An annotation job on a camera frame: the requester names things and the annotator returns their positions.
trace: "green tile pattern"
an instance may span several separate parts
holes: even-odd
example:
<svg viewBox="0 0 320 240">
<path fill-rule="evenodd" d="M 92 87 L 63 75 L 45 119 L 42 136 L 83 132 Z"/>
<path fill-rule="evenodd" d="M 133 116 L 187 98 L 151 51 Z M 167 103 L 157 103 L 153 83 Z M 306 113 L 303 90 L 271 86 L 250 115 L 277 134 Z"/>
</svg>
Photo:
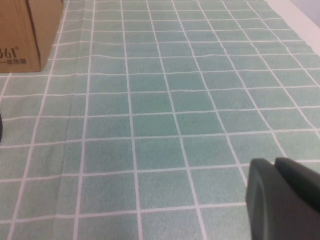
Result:
<svg viewBox="0 0 320 240">
<path fill-rule="evenodd" d="M 249 240 L 251 159 L 320 172 L 319 84 L 263 0 L 66 0 L 0 74 L 0 240 Z"/>
</svg>

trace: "white grid line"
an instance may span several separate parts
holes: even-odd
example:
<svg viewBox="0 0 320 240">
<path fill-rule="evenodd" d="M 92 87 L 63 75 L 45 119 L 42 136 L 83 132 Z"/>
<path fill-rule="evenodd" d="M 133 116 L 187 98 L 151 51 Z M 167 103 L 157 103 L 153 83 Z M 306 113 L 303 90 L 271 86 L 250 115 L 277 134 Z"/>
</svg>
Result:
<svg viewBox="0 0 320 240">
<path fill-rule="evenodd" d="M 281 130 L 262 130 L 262 131 L 246 131 L 246 132 L 229 132 L 229 133 L 210 133 L 210 134 L 192 134 L 192 135 L 182 135 L 183 138 L 206 138 L 206 137 L 226 137 L 226 136 L 243 136 L 243 135 L 260 135 L 260 134 L 283 134 L 283 133 L 316 133 L 320 131 L 320 128 L 304 128 L 304 129 L 281 129 Z M 176 139 L 179 138 L 178 135 L 166 135 L 166 136 L 135 136 L 135 140 L 148 140 L 148 139 Z M 85 140 L 88 142 L 100 142 L 100 141 L 116 141 L 116 140 L 131 140 L 132 137 L 102 137 L 102 138 L 87 138 Z M 35 143 L 34 147 L 40 146 L 52 146 L 59 144 L 72 144 L 72 143 L 82 143 L 82 139 L 73 139 L 73 140 L 65 140 L 65 141 L 54 141 L 54 142 L 42 142 Z M 27 148 L 30 147 L 31 144 L 21 144 L 21 145 L 1 145 L 0 149 L 16 149 L 16 148 Z"/>
<path fill-rule="evenodd" d="M 61 38 L 62 38 L 62 34 L 59 34 L 58 43 L 60 42 Z M 59 47 L 57 46 L 56 49 L 55 49 L 54 59 L 52 61 L 49 77 L 48 77 L 48 80 L 47 80 L 47 83 L 46 83 L 46 86 L 45 86 L 45 91 L 44 91 L 44 95 L 43 95 L 43 98 L 42 98 L 41 107 L 40 107 L 38 116 L 37 116 L 36 121 L 35 121 L 34 129 L 33 129 L 33 133 L 32 133 L 32 138 L 31 138 L 30 149 L 29 149 L 29 152 L 28 152 L 28 156 L 27 156 L 27 160 L 26 160 L 26 164 L 25 164 L 25 169 L 24 169 L 24 173 L 23 173 L 23 180 L 22 180 L 21 185 L 20 185 L 18 199 L 16 201 L 14 212 L 13 212 L 13 216 L 12 216 L 12 224 L 10 226 L 10 231 L 9 231 L 8 238 L 7 238 L 8 240 L 12 240 L 13 235 L 14 235 L 15 221 L 18 218 L 18 212 L 19 212 L 19 208 L 20 208 L 20 205 L 21 205 L 23 193 L 24 193 L 25 186 L 26 186 L 26 178 L 28 177 L 30 162 L 31 162 L 31 159 L 32 159 L 32 153 L 33 153 L 33 150 L 34 150 L 34 147 L 35 147 L 35 140 L 36 140 L 38 125 L 39 125 L 39 122 L 40 122 L 40 116 L 42 115 L 42 112 L 43 112 L 43 109 L 44 109 L 44 106 L 45 106 L 46 97 L 47 97 L 48 90 L 49 90 L 49 85 L 50 85 L 50 80 L 52 78 L 53 70 L 54 70 L 55 63 L 56 63 L 56 57 L 58 55 L 58 50 L 59 50 Z"/>
<path fill-rule="evenodd" d="M 280 54 L 261 54 L 262 56 L 291 56 L 291 54 L 286 53 L 280 53 Z M 296 53 L 294 54 L 296 56 L 317 56 L 315 53 Z M 226 56 L 225 54 L 207 54 L 207 55 L 197 55 L 195 58 L 209 58 L 209 57 L 215 57 L 215 56 Z M 237 56 L 237 57 L 258 57 L 259 54 L 229 54 L 229 56 Z M 84 59 L 89 58 L 90 56 L 80 56 L 80 57 L 71 57 L 71 58 L 58 58 L 56 60 L 78 60 L 78 59 Z M 122 59 L 124 60 L 125 57 L 119 57 L 119 56 L 107 56 L 107 55 L 99 55 L 99 54 L 93 54 L 91 57 L 99 57 L 99 58 L 106 58 L 106 59 Z M 193 59 L 193 56 L 163 56 L 163 59 Z M 134 60 L 134 59 L 160 59 L 158 56 L 154 57 L 127 57 L 128 60 Z"/>
<path fill-rule="evenodd" d="M 78 180 L 78 190 L 76 197 L 76 208 L 75 208 L 75 220 L 74 220 L 74 229 L 73 229 L 73 240 L 78 240 L 79 233 L 79 215 L 81 214 L 81 197 L 82 197 L 82 186 L 83 186 L 83 173 L 85 168 L 85 158 L 86 158 L 86 134 L 87 134 L 87 125 L 88 125 L 88 112 L 89 112 L 89 93 L 90 93 L 90 82 L 91 82 L 91 67 L 92 67 L 92 52 L 93 52 L 93 40 L 94 40 L 94 31 L 95 28 L 95 9 L 96 1 L 93 2 L 93 15 L 92 15 L 92 24 L 91 24 L 91 43 L 90 43 L 90 57 L 89 57 L 89 66 L 88 66 L 88 78 L 86 86 L 86 97 L 85 97 L 85 113 L 83 121 L 83 132 L 82 132 L 82 142 L 81 142 L 81 162 L 80 162 L 80 175 Z"/>
<path fill-rule="evenodd" d="M 6 78 L 5 83 L 3 85 L 3 89 L 2 89 L 1 94 L 0 94 L 0 104 L 2 102 L 2 99 L 4 98 L 7 86 L 9 84 L 9 81 L 10 81 L 11 78 L 12 78 L 12 73 L 9 74 L 9 76 Z"/>
<path fill-rule="evenodd" d="M 316 85 L 301 85 L 301 86 L 262 86 L 262 87 L 235 87 L 235 88 L 216 88 L 216 89 L 209 89 L 210 92 L 228 92 L 234 90 L 266 90 L 266 89 L 312 89 L 318 88 Z M 201 93 L 206 92 L 207 90 L 189 90 L 189 89 L 178 89 L 178 90 L 171 90 L 171 93 Z M 168 91 L 132 91 L 131 94 L 138 95 L 138 94 L 167 94 Z M 90 96 L 100 96 L 100 95 L 126 95 L 128 94 L 127 91 L 121 92 L 91 92 L 89 93 Z M 28 97 L 41 97 L 44 94 L 35 93 L 29 95 L 5 95 L 4 99 L 15 99 L 15 98 L 28 98 Z M 68 96 L 86 96 L 86 93 L 66 93 L 66 94 L 47 94 L 48 97 L 68 97 Z M 308 108 L 308 107 L 316 107 L 316 106 L 299 106 L 299 108 Z"/>
<path fill-rule="evenodd" d="M 82 19 L 72 19 L 72 20 L 66 20 L 66 22 L 76 22 L 76 21 L 92 21 L 87 18 Z M 209 21 L 226 21 L 226 20 L 232 20 L 230 19 L 209 19 Z M 260 18 L 245 18 L 245 19 L 239 19 L 239 20 L 260 20 Z M 283 20 L 282 18 L 266 18 L 264 20 Z M 181 20 L 182 22 L 205 22 L 206 20 Z M 97 23 L 121 23 L 121 20 L 95 20 Z M 124 20 L 125 23 L 140 23 L 140 22 L 150 22 L 150 20 Z M 154 22 L 177 22 L 177 20 L 154 20 Z"/>
<path fill-rule="evenodd" d="M 245 202 L 234 202 L 234 203 L 220 203 L 220 204 L 205 204 L 199 206 L 200 209 L 215 209 L 215 208 L 232 208 L 232 207 L 245 207 Z M 177 207 L 165 207 L 165 208 L 150 208 L 150 209 L 142 209 L 142 214 L 150 214 L 150 213 L 163 213 L 163 212 L 171 212 L 171 211 L 184 211 L 184 210 L 196 210 L 196 206 L 177 206 Z M 103 212 L 103 213 L 88 213 L 81 214 L 79 218 L 102 218 L 102 217 L 112 217 L 112 216 L 120 216 L 120 215 L 132 215 L 138 214 L 136 210 L 127 210 L 127 211 L 114 211 L 114 212 Z M 75 215 L 46 215 L 39 216 L 33 218 L 25 218 L 25 219 L 17 219 L 15 222 L 11 220 L 0 220 L 0 225 L 3 224 L 13 224 L 13 223 L 30 223 L 36 221 L 43 220 L 51 220 L 51 219 L 74 219 Z"/>
<path fill-rule="evenodd" d="M 312 70 L 320 70 L 320 68 L 305 68 L 308 71 Z M 252 69 L 241 69 L 237 70 L 238 72 L 271 72 L 267 69 L 262 70 L 252 70 Z M 283 69 L 272 69 L 273 72 L 282 72 L 282 71 L 303 71 L 302 68 L 283 68 Z M 203 73 L 233 73 L 236 72 L 234 70 L 215 70 L 215 71 L 202 71 Z M 199 71 L 181 71 L 181 72 L 167 72 L 167 75 L 175 75 L 175 74 L 197 74 L 200 73 Z M 87 76 L 87 73 L 72 73 L 72 74 L 66 74 L 66 75 L 52 75 L 52 77 L 56 78 L 63 78 L 63 77 L 74 77 L 74 76 Z M 126 76 L 126 74 L 108 74 L 108 73 L 91 73 L 92 76 Z M 143 75 L 163 75 L 162 72 L 149 72 L 149 73 L 129 73 L 130 76 L 143 76 Z M 11 78 L 17 79 L 17 78 L 37 78 L 37 77 L 49 77 L 49 75 L 23 75 L 23 74 L 17 74 L 12 75 Z"/>
<path fill-rule="evenodd" d="M 150 10 L 148 0 L 146 0 L 146 4 L 147 4 L 148 10 Z M 153 21 L 151 12 L 149 12 L 149 16 L 150 16 L 150 20 L 151 20 L 151 25 L 152 25 L 152 29 L 153 29 L 154 38 L 155 38 L 155 41 L 156 41 L 156 47 L 157 47 L 158 54 L 159 54 L 159 57 L 160 57 L 160 63 L 161 63 L 161 68 L 162 68 L 163 75 L 164 75 L 165 85 L 166 85 L 166 88 L 167 88 L 167 91 L 168 91 L 168 95 L 169 95 L 169 99 L 170 99 L 170 104 L 171 104 L 171 108 L 172 108 L 172 112 L 173 112 L 173 118 L 174 118 L 175 126 L 176 126 L 176 129 L 177 129 L 178 135 L 179 135 L 179 140 L 180 140 L 180 145 L 181 145 L 181 149 L 182 149 L 182 155 L 183 155 L 183 159 L 184 159 L 184 164 L 185 164 L 185 167 L 186 167 L 186 172 L 187 172 L 187 176 L 188 176 L 188 180 L 189 180 L 189 184 L 190 184 L 190 188 L 191 188 L 191 192 L 192 192 L 192 196 L 193 196 L 194 205 L 195 205 L 195 208 L 196 208 L 196 213 L 197 213 L 197 216 L 198 216 L 198 220 L 199 220 L 199 224 L 200 224 L 200 228 L 201 228 L 201 232 L 202 232 L 202 237 L 203 237 L 203 240 L 208 240 L 206 227 L 205 227 L 204 220 L 203 220 L 203 217 L 202 217 L 201 209 L 199 207 L 198 196 L 197 196 L 195 184 L 193 182 L 193 178 L 192 178 L 192 174 L 191 174 L 191 170 L 190 170 L 190 166 L 189 166 L 189 162 L 188 162 L 188 157 L 187 157 L 187 154 L 186 154 L 185 144 L 184 144 L 184 140 L 183 140 L 182 133 L 181 133 L 181 130 L 180 130 L 178 118 L 177 118 L 177 115 L 176 115 L 174 101 L 173 101 L 173 98 L 172 98 L 172 95 L 171 95 L 171 91 L 170 91 L 170 87 L 169 87 L 169 83 L 168 83 L 168 79 L 167 79 L 167 75 L 166 75 L 166 70 L 165 70 L 165 66 L 164 66 L 164 62 L 163 62 L 162 54 L 161 54 L 161 50 L 160 50 L 160 44 L 158 42 L 158 37 L 157 37 L 157 34 L 156 34 L 155 25 L 154 25 L 154 21 Z"/>
<path fill-rule="evenodd" d="M 267 31 L 267 28 L 244 28 L 244 30 L 265 30 Z M 279 29 L 273 29 L 273 30 L 278 30 L 278 31 L 292 31 L 291 28 L 279 28 Z M 74 32 L 91 32 L 91 30 L 84 29 L 84 28 L 79 28 L 79 29 L 73 29 L 73 30 L 68 30 L 64 31 L 63 33 L 74 33 Z M 241 31 L 240 29 L 230 29 L 230 30 L 215 30 L 216 32 L 238 32 Z M 94 33 L 122 33 L 123 31 L 121 30 L 94 30 Z M 183 33 L 182 30 L 160 30 L 156 31 L 157 33 Z M 210 31 L 208 30 L 186 30 L 186 32 L 200 32 L 200 33 L 208 33 Z M 132 34 L 132 33 L 152 33 L 152 31 L 125 31 L 127 34 Z"/>
<path fill-rule="evenodd" d="M 301 109 L 320 109 L 320 106 L 304 106 L 304 107 L 266 107 L 266 108 L 246 108 L 246 109 L 218 109 L 218 110 L 199 110 L 199 111 L 178 111 L 175 112 L 176 115 L 184 114 L 210 114 L 210 113 L 225 113 L 225 112 L 258 112 L 258 111 L 281 111 L 281 110 L 301 110 Z M 152 113 L 132 113 L 132 114 L 109 114 L 109 115 L 88 115 L 89 119 L 101 119 L 101 118 L 120 118 L 120 117 L 137 117 L 137 116 L 161 116 L 161 115 L 173 115 L 173 112 L 152 112 Z M 4 118 L 3 122 L 10 122 L 21 119 L 36 119 L 37 116 L 18 116 L 12 118 Z M 41 119 L 84 119 L 84 115 L 74 115 L 74 116 L 56 116 L 56 115 L 44 115 L 40 117 Z"/>
<path fill-rule="evenodd" d="M 121 9 L 104 9 L 104 10 L 96 10 L 95 12 L 96 13 L 99 13 L 99 12 L 121 12 L 122 10 Z M 205 12 L 227 12 L 227 10 L 223 10 L 223 9 L 210 9 L 210 10 L 204 10 Z M 251 10 L 248 10 L 248 9 L 233 9 L 231 10 L 232 12 L 248 12 L 248 11 L 251 11 Z M 270 10 L 263 10 L 265 12 L 273 12 L 272 9 Z M 77 10 L 68 10 L 68 13 L 72 13 L 72 12 L 93 12 L 93 10 L 91 9 L 77 9 Z M 149 11 L 148 10 L 123 10 L 123 12 L 144 12 L 144 13 L 148 13 Z M 153 12 L 176 12 L 175 10 L 150 10 L 151 13 Z M 193 9 L 193 10 L 178 10 L 178 12 L 202 12 L 201 10 L 196 10 L 196 9 Z"/>
<path fill-rule="evenodd" d="M 138 227 L 139 240 L 143 240 L 144 236 L 143 236 L 142 217 L 141 217 L 140 188 L 139 188 L 139 178 L 138 178 L 135 129 L 134 129 L 134 119 L 133 119 L 133 112 L 132 112 L 131 89 L 130 89 L 129 67 L 128 67 L 128 54 L 127 54 L 127 43 L 126 43 L 126 33 L 125 33 L 125 20 L 124 20 L 122 0 L 120 0 L 120 5 L 121 5 L 121 20 L 122 20 L 122 34 L 123 34 L 123 44 L 124 44 L 127 96 L 128 96 L 128 105 L 129 105 L 130 132 L 131 132 L 131 137 L 132 137 L 131 144 L 132 144 L 132 159 L 133 159 L 133 169 L 134 169 L 134 188 L 135 188 L 135 202 L 136 202 L 135 204 L 136 204 L 136 212 L 137 212 L 137 227 Z"/>
<path fill-rule="evenodd" d="M 184 44 L 187 41 L 159 41 L 160 44 Z M 248 40 L 243 40 L 243 41 L 232 41 L 232 40 L 227 40 L 227 41 L 221 41 L 222 43 L 250 43 Z M 260 40 L 260 41 L 251 41 L 252 43 L 262 43 L 262 44 L 268 44 L 268 43 L 304 43 L 303 40 Z M 72 44 L 78 44 L 78 43 L 91 43 L 90 41 L 73 41 L 73 42 L 66 42 L 66 43 L 60 43 L 59 46 L 67 46 L 67 45 L 72 45 Z M 112 42 L 102 42 L 102 41 L 93 41 L 95 44 L 103 44 L 103 45 L 115 45 L 115 46 L 122 46 L 123 43 L 112 43 Z M 147 44 L 155 44 L 156 42 L 131 42 L 131 43 L 126 43 L 126 45 L 147 45 Z M 219 43 L 218 41 L 190 41 L 192 44 L 216 44 Z"/>
<path fill-rule="evenodd" d="M 295 160 L 297 163 L 308 163 L 308 164 L 319 164 L 320 159 L 300 159 Z M 241 163 L 241 167 L 249 167 L 249 163 Z M 228 165 L 209 165 L 209 166 L 191 166 L 189 167 L 191 171 L 201 171 L 201 170 L 214 170 L 214 169 L 232 169 L 238 168 L 237 164 L 228 164 Z M 160 168 L 160 169 L 149 169 L 143 170 L 139 169 L 136 172 L 138 174 L 152 174 L 152 173 L 168 173 L 168 172 L 181 172 L 186 171 L 186 167 L 177 167 L 177 168 Z M 113 175 L 123 175 L 123 174 L 134 174 L 134 170 L 125 170 L 125 171 L 111 171 L 111 172 L 94 172 L 94 173 L 83 173 L 83 177 L 106 177 L 106 176 L 113 176 Z M 45 180 L 54 180 L 59 178 L 76 178 L 79 177 L 80 173 L 62 173 L 60 175 L 50 175 L 50 176 L 38 176 L 38 177 L 28 177 L 26 178 L 27 182 L 32 181 L 45 181 Z M 0 184 L 3 183 L 17 183 L 21 182 L 23 178 L 7 178 L 7 179 L 0 179 Z"/>
</svg>

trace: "dark gray plastic object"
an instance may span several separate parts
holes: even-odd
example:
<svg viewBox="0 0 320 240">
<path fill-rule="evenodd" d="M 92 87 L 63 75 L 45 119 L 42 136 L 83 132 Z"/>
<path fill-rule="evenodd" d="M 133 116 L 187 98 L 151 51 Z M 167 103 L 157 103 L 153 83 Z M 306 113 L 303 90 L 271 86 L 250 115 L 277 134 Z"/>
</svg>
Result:
<svg viewBox="0 0 320 240">
<path fill-rule="evenodd" d="M 320 175 L 307 167 L 252 160 L 246 203 L 253 240 L 320 240 Z"/>
</svg>

